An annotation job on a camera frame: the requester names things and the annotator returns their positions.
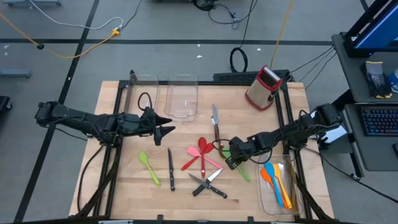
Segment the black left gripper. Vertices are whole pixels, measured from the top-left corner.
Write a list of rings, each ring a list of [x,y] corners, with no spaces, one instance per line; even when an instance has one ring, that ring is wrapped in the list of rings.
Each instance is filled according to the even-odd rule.
[[[161,126],[171,123],[172,119],[159,116],[154,109],[145,107],[140,117],[140,123],[136,133],[139,136],[154,135],[155,137],[164,137],[175,129],[175,126]]]

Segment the green silicone spatula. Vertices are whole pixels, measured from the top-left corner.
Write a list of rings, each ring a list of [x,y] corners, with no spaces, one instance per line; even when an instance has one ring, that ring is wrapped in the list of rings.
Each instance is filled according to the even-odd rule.
[[[228,147],[228,146],[225,146],[225,147],[222,149],[222,155],[223,155],[226,159],[229,158],[229,157],[231,156],[231,153],[230,153],[230,151],[229,151],[229,147]],[[243,169],[241,166],[237,166],[236,169],[237,169],[238,172],[243,176],[243,178],[245,179],[245,181],[246,181],[247,183],[250,183],[250,182],[251,182],[250,177],[247,175],[247,173],[244,171],[244,169]]]

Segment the orange silicone spatula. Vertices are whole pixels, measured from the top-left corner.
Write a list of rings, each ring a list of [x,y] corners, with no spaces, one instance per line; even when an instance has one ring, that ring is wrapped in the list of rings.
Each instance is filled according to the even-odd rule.
[[[274,188],[274,184],[273,184],[273,182],[272,182],[272,179],[271,179],[270,175],[267,173],[267,171],[266,171],[265,168],[262,168],[262,169],[261,169],[260,174],[261,174],[262,178],[263,178],[263,179],[272,187],[272,189],[275,191],[275,188]],[[287,202],[285,201],[284,198],[282,199],[282,201],[283,201],[284,208],[288,209],[289,207],[287,206]]]

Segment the red silicone spatula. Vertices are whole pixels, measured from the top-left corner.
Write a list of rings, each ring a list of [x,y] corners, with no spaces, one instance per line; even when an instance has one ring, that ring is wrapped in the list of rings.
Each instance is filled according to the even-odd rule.
[[[212,149],[213,149],[213,145],[211,143],[207,144],[205,154],[211,152]],[[193,157],[193,159],[191,159],[184,166],[182,166],[181,170],[188,169],[198,158],[199,157]]]

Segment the light green silicone spoon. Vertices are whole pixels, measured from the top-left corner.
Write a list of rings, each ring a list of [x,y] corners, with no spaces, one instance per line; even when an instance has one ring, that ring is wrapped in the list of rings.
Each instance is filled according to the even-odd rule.
[[[151,166],[149,165],[148,155],[145,152],[143,151],[139,152],[139,161],[147,167],[147,170],[149,171],[150,176],[152,177],[152,180],[154,181],[155,185],[160,187],[161,186],[160,180],[157,178],[155,172],[152,170]]]

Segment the yellow silicone spatula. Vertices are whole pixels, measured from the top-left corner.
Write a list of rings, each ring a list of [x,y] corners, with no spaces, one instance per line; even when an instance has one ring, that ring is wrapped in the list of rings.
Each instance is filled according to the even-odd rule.
[[[284,204],[284,207],[286,209],[290,210],[290,209],[292,209],[292,204],[290,202],[289,196],[287,195],[287,192],[285,191],[284,183],[282,181],[279,165],[278,164],[273,164],[273,166],[274,166],[274,176],[279,181],[279,187],[280,187],[280,190],[282,192],[282,202]]]

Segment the pink silicone spatula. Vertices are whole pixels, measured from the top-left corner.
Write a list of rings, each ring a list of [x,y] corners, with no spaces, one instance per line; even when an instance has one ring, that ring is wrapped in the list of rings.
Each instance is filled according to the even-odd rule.
[[[195,147],[192,147],[192,146],[188,147],[187,153],[188,153],[189,155],[193,156],[193,157],[201,157],[201,154],[200,154],[200,152],[198,151],[198,149],[195,148]],[[219,163],[217,163],[217,162],[215,162],[215,161],[213,161],[213,160],[211,160],[211,159],[209,159],[209,158],[207,158],[207,157],[204,157],[204,160],[206,160],[207,162],[209,162],[210,164],[212,164],[213,166],[215,166],[215,167],[217,167],[217,168],[219,168],[219,169],[222,169],[222,168],[223,168],[222,165],[220,165]]]

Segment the red silicone spoon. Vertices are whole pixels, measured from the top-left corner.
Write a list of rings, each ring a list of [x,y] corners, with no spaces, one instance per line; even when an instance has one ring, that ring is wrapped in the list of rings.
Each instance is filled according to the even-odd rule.
[[[204,179],[205,178],[205,160],[204,160],[204,154],[206,152],[206,139],[201,137],[198,140],[198,147],[201,150],[201,177]]]

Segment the large black-handled knife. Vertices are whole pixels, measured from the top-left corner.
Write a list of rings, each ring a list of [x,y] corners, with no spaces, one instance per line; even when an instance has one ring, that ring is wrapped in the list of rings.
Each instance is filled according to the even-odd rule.
[[[218,127],[219,117],[218,117],[218,110],[214,104],[212,104],[212,110],[213,110],[213,115],[212,115],[211,120],[212,120],[214,130],[215,130],[215,139],[219,140],[219,138],[220,138],[220,131],[219,131],[219,127]]]

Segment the slim black paring knife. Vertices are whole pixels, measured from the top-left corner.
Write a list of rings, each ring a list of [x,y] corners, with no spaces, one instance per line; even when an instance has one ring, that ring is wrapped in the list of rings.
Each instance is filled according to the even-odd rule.
[[[174,184],[174,167],[172,162],[172,153],[171,150],[168,148],[168,162],[169,162],[169,180],[170,180],[170,190],[173,192],[175,191],[175,184]]]

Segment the clear plastic bin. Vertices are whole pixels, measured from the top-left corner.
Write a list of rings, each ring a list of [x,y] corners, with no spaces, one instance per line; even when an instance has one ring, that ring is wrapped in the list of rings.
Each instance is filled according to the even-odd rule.
[[[141,116],[145,107],[156,110],[159,94],[157,75],[135,74],[131,70],[127,86],[124,112]]]
[[[295,178],[295,160],[289,155],[276,155],[272,156],[269,160],[271,164],[278,164],[281,172],[282,181],[284,183],[285,191],[289,196],[290,202],[292,204],[292,209],[288,210],[286,208],[281,208],[277,201],[276,194],[272,187],[262,178],[260,171],[265,168],[264,164],[257,165],[257,189],[259,194],[259,206],[268,215],[276,216],[299,216],[303,212],[302,200],[299,199],[299,191],[296,185]],[[276,179],[277,188],[279,189],[280,196],[282,197],[282,192],[279,187],[279,181]]]
[[[169,76],[164,113],[173,120],[191,122],[198,110],[198,77],[195,74]]]

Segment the red metal box grater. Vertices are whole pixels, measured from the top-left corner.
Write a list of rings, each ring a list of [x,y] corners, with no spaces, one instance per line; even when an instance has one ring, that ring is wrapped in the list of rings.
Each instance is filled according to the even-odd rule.
[[[265,65],[245,92],[245,98],[257,110],[264,111],[273,103],[282,82],[283,79]]]

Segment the black backlit keyboard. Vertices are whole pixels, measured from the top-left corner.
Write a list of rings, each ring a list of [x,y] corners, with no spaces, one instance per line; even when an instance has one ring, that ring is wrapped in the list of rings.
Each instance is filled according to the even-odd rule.
[[[398,106],[360,106],[366,136],[398,136]]]

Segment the grey black work gloves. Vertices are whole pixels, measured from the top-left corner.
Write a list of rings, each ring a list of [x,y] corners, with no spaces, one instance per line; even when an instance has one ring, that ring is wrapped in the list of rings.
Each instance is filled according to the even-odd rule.
[[[373,98],[388,99],[392,96],[391,86],[384,74],[383,62],[365,61],[363,64],[364,75]]]

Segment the blue white container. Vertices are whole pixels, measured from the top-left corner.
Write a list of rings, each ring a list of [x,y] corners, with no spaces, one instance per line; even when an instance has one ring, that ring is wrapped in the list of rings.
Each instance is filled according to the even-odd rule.
[[[398,68],[388,75],[388,82],[391,90],[398,93]]]

